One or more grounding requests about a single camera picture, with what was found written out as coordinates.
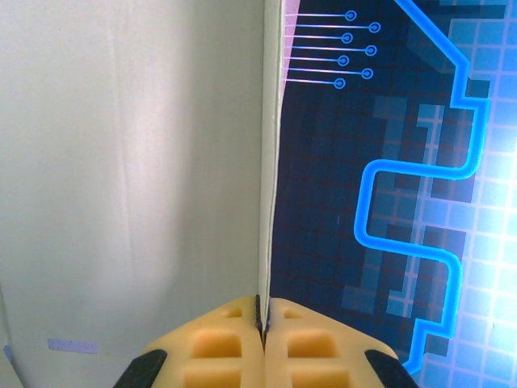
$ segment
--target white wall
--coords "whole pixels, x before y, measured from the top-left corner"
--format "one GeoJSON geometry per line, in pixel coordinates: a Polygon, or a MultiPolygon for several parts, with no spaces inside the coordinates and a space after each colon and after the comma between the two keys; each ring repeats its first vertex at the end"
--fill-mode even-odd
{"type": "Polygon", "coordinates": [[[0,285],[27,386],[110,386],[257,292],[263,8],[0,1],[0,285]]]}

